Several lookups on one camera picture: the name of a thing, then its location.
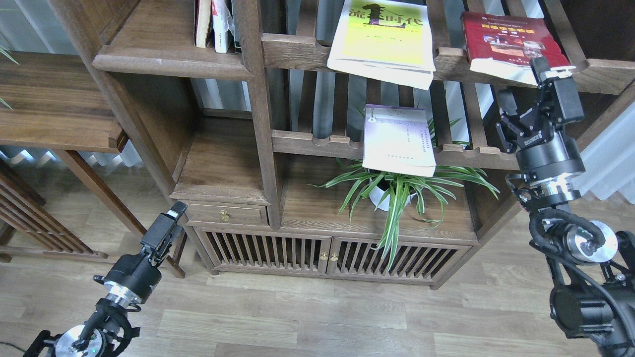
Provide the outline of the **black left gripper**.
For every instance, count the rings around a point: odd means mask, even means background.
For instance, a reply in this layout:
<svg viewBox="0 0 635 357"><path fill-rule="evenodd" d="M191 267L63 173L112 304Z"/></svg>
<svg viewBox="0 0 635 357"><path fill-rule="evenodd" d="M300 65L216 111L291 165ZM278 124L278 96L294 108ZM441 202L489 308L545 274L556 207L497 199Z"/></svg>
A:
<svg viewBox="0 0 635 357"><path fill-rule="evenodd" d="M158 267L168 257L172 241L181 232L178 221L187 209L184 202L175 202L143 235L139 253L124 254L106 276L93 276L95 282L109 291L107 299L114 303L145 303L161 280Z"/></svg>

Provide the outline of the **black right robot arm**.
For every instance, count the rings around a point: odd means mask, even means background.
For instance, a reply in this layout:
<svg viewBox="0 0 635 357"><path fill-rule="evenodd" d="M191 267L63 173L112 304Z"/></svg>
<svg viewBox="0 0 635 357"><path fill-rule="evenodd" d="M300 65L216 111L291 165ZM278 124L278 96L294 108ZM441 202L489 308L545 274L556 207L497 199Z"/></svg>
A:
<svg viewBox="0 0 635 357"><path fill-rule="evenodd" d="M634 235L570 212L571 179L585 172L565 124L584 117L568 67L530 61L538 98L521 115L510 90L498 95L497 131L520 172L506 181L529 213L530 245L546 256L554 287L551 318L569 339L588 338L604 357L634 355Z"/></svg>

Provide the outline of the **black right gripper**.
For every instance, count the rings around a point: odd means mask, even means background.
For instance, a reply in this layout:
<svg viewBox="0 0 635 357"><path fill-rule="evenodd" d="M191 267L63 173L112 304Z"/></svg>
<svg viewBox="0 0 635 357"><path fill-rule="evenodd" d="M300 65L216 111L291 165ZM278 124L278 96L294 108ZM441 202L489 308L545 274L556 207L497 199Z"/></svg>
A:
<svg viewBox="0 0 635 357"><path fill-rule="evenodd" d="M498 134L509 154L515 154L527 187L510 188L519 199L578 199L572 178L585 172L576 141L565 125L584 117L578 90L572 77L551 76L545 57L530 60L538 86L537 101L521 115L510 89L498 89L496 100L501 120Z"/></svg>

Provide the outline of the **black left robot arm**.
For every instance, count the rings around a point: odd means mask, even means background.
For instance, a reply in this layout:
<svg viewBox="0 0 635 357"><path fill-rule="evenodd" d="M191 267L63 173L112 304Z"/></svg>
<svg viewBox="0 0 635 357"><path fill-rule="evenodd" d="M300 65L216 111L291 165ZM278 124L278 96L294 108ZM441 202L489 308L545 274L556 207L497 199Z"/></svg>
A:
<svg viewBox="0 0 635 357"><path fill-rule="evenodd" d="M178 223L187 208L178 201L168 212L161 213L141 238L139 253L124 254L107 275L93 276L108 293L96 303L84 323L58 335L41 331L24 355L37 357L46 350L48 357L119 356L140 335L140 328L131 326L127 314L141 311L141 305L160 282L159 266L183 230Z"/></svg>

